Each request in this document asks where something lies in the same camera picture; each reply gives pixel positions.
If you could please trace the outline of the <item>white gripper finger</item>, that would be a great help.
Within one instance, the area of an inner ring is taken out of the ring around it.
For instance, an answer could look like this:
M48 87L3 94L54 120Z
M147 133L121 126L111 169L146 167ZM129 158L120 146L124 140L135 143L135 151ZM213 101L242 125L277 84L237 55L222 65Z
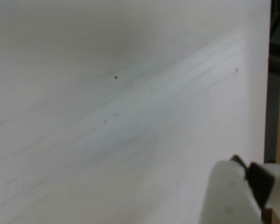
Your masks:
M237 155L213 166L200 213L201 224L260 224L261 211L245 174L247 166Z
M248 185L261 209L280 210L280 164L252 162Z

